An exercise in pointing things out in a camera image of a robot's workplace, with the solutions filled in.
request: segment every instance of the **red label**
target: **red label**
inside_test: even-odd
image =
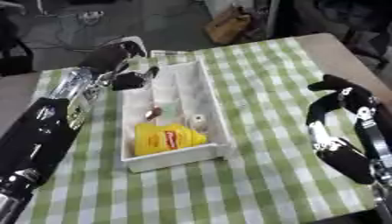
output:
[[[175,150],[177,149],[177,136],[176,136],[176,132],[175,131],[169,131],[166,130],[164,132],[164,135],[166,136],[166,144],[167,146],[171,149],[171,150]]]

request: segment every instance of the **black cable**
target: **black cable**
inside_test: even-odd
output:
[[[178,11],[178,12],[171,13],[171,14],[166,14],[166,15],[165,15],[165,14],[159,14],[159,13],[150,14],[150,15],[149,15],[148,17],[146,17],[146,18],[139,19],[138,21],[136,21],[136,22],[134,22],[134,23],[132,23],[132,24],[127,25],[126,28],[124,29],[124,32],[127,33],[128,30],[129,30],[130,28],[132,28],[134,25],[141,24],[143,21],[145,21],[145,20],[147,20],[147,19],[149,19],[149,18],[152,18],[152,17],[175,18],[175,17],[181,16],[181,15],[185,14],[189,9],[191,9],[191,7],[192,7],[194,4],[196,4],[196,5],[202,5],[203,3],[191,0],[190,3],[188,3],[188,4],[186,5],[186,7],[185,7],[183,10],[180,10],[180,11]],[[68,17],[68,16],[72,16],[72,15],[76,16],[77,14],[75,13],[75,14],[70,14],[70,15],[66,15],[66,16]],[[99,47],[101,47],[101,46],[106,45],[107,43],[109,43],[109,42],[111,42],[111,41],[118,40],[118,39],[122,39],[122,38],[124,38],[124,37],[127,36],[126,34],[122,34],[122,35],[117,36],[116,38],[112,38],[112,39],[110,39],[110,40],[108,40],[108,41],[105,41],[105,42],[99,44],[99,45],[94,45],[94,46],[92,46],[92,47],[89,48],[89,49],[78,49],[78,48],[76,48],[76,47],[73,47],[73,46],[69,45],[66,41],[64,41],[64,40],[60,37],[60,34],[64,31],[64,25],[63,25],[62,20],[61,20],[61,19],[64,18],[64,17],[65,17],[65,16],[58,16],[58,15],[53,15],[53,16],[51,16],[51,18],[57,18],[57,19],[58,19],[57,22],[58,22],[59,28],[58,28],[58,30],[55,32],[55,35],[54,35],[54,37],[56,38],[56,41],[57,41],[58,43],[48,43],[48,42],[45,42],[45,41],[36,41],[35,43],[38,43],[38,44],[39,44],[39,43],[44,43],[45,46],[42,46],[42,47],[41,47],[41,46],[40,46],[40,47],[31,47],[31,49],[45,50],[45,49],[56,49],[56,48],[59,49],[59,48],[62,48],[62,49],[64,49],[64,50],[71,51],[71,52],[88,53],[88,52],[92,52],[92,51],[93,51],[94,49],[96,49],[96,48],[99,48]],[[89,27],[89,25],[83,24],[82,27],[81,27],[80,29],[74,31],[73,34],[75,34],[75,33],[77,33],[77,32],[81,32],[81,31],[87,29],[88,27]]]

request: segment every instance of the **white roll of tape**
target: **white roll of tape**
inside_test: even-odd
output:
[[[189,127],[198,132],[207,131],[207,119],[204,115],[192,115],[189,120]]]

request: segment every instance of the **yellow mustard bottle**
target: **yellow mustard bottle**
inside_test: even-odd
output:
[[[135,156],[192,147],[206,141],[205,135],[178,123],[156,126],[142,122],[135,127]]]

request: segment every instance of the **small brown object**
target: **small brown object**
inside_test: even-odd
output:
[[[151,121],[152,119],[161,115],[162,109],[160,107],[154,107],[152,110],[149,110],[147,111],[147,113],[145,113],[145,119],[147,119],[147,121]]]
[[[240,7],[231,5],[205,27],[206,33],[216,44],[232,43],[250,24],[250,15],[242,14]]]

